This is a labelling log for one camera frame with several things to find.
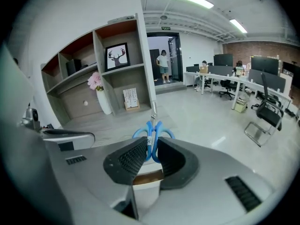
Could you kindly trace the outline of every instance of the label on scissors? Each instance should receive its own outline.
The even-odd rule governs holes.
[[[152,137],[151,136],[147,137],[147,145],[152,145]]]

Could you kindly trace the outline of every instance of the flower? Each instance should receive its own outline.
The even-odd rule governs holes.
[[[101,82],[99,72],[94,72],[92,74],[92,76],[88,79],[88,85],[90,86],[90,89],[92,89],[92,90],[95,90],[95,89],[97,89],[98,91],[103,90],[103,85]]]

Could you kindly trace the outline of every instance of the blue scissors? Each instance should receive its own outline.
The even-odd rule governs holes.
[[[132,138],[138,137],[140,133],[146,132],[147,133],[147,157],[146,161],[148,161],[151,157],[156,163],[160,163],[158,157],[156,156],[156,151],[158,149],[158,137],[161,133],[165,132],[167,133],[171,138],[175,138],[174,134],[171,130],[164,127],[162,121],[159,121],[157,124],[155,123],[155,119],[157,117],[156,112],[156,103],[153,102],[153,108],[152,108],[152,114],[151,114],[151,120],[146,123],[146,126],[143,128],[140,128],[137,130]],[[154,145],[152,150],[152,133],[155,132],[155,139],[154,139]]]

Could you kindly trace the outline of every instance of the door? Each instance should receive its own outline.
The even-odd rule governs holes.
[[[172,79],[180,81],[180,71],[179,71],[179,60],[178,60],[178,47],[176,42],[176,37],[169,39],[169,49],[171,57],[171,69],[172,69]]]
[[[159,49],[151,49],[150,50],[150,57],[151,57],[151,64],[152,64],[152,72],[154,80],[161,77],[159,66],[156,65],[156,58],[159,56]]]

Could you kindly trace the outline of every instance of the white ceiling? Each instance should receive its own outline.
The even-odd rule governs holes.
[[[298,44],[293,27],[276,0],[208,0],[206,9],[185,0],[141,0],[147,31],[161,26],[199,34],[221,42],[269,40]],[[248,31],[242,34],[230,22],[236,19]]]

